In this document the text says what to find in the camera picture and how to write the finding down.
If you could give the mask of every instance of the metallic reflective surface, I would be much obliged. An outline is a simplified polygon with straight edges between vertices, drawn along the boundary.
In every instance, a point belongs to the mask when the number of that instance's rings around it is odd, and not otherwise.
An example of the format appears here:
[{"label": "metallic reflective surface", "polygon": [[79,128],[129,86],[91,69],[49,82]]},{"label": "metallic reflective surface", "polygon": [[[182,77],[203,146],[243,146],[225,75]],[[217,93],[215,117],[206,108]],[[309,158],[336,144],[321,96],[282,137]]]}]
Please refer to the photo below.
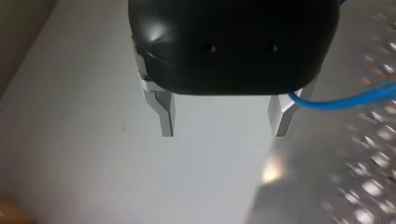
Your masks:
[{"label": "metallic reflective surface", "polygon": [[[351,0],[342,7],[338,32],[322,66],[312,100],[331,100],[359,92],[358,60],[364,52],[358,31],[360,24],[375,14],[375,8],[368,7],[372,2]],[[263,167],[262,185],[257,189],[247,223],[336,223],[326,211],[324,202],[344,197],[336,192],[334,183],[342,177],[332,176],[332,172],[342,173],[345,170],[345,157],[341,152],[353,147],[347,125],[356,119],[357,109],[337,112],[297,111],[287,135],[273,142],[272,155]],[[370,139],[363,139],[363,142],[370,146]],[[375,157],[383,165],[386,164],[385,158],[385,155],[380,154]],[[361,171],[364,168],[363,163],[351,166]],[[379,192],[371,188],[376,186],[372,183],[361,184],[373,194]],[[354,195],[359,193],[349,192],[345,195],[345,202],[338,204],[344,208],[341,210],[347,212],[349,223],[374,223],[374,211],[352,206],[351,201],[356,200]]]}]

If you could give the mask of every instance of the screw hole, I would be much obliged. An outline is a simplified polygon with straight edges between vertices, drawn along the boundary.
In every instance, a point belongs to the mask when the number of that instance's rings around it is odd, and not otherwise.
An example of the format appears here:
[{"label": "screw hole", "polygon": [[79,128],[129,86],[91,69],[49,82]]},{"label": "screw hole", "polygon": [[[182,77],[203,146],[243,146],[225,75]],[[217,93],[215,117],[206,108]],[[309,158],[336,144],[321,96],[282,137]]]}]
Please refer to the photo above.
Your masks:
[{"label": "screw hole", "polygon": [[204,50],[209,53],[214,53],[216,51],[216,47],[211,44],[204,44]]},{"label": "screw hole", "polygon": [[275,53],[278,51],[278,46],[276,43],[274,42],[270,42],[269,44],[267,44],[267,50],[271,53]]}]

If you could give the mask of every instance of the gray wall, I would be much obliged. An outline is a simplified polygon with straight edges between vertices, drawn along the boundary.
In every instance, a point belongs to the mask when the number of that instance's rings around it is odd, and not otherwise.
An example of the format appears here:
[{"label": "gray wall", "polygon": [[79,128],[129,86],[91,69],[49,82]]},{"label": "gray wall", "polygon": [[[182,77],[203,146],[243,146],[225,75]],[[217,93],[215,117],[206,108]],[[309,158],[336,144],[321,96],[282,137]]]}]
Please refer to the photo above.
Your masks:
[{"label": "gray wall", "polygon": [[0,0],[0,98],[56,0]]},{"label": "gray wall", "polygon": [[126,0],[61,1],[0,103],[0,193],[42,224],[241,224],[270,145],[267,97],[177,96],[161,138]]}]

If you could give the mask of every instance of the blue cable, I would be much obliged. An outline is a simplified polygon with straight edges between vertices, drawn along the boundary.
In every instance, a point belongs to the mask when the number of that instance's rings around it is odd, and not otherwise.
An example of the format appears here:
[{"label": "blue cable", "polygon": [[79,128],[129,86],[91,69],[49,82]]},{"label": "blue cable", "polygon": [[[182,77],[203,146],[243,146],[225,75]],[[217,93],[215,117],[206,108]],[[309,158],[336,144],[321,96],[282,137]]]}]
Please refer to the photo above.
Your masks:
[{"label": "blue cable", "polygon": [[294,92],[289,93],[289,97],[297,105],[300,105],[301,107],[305,107],[308,109],[341,110],[341,109],[348,109],[351,107],[355,107],[358,105],[367,105],[372,102],[378,102],[392,97],[396,97],[396,84],[388,85],[388,88],[385,90],[367,91],[360,95],[348,97],[346,99],[328,101],[328,102],[306,101],[298,97]]}]

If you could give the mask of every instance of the white surface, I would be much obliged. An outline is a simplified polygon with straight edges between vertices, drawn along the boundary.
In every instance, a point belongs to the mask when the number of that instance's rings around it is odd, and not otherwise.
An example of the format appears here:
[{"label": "white surface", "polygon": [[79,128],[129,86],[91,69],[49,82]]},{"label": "white surface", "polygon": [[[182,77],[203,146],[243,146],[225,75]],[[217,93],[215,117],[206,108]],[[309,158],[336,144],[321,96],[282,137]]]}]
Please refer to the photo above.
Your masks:
[{"label": "white surface", "polygon": [[0,104],[0,193],[41,224],[241,224],[271,131],[266,97],[177,96],[162,138],[126,0],[64,1]]}]

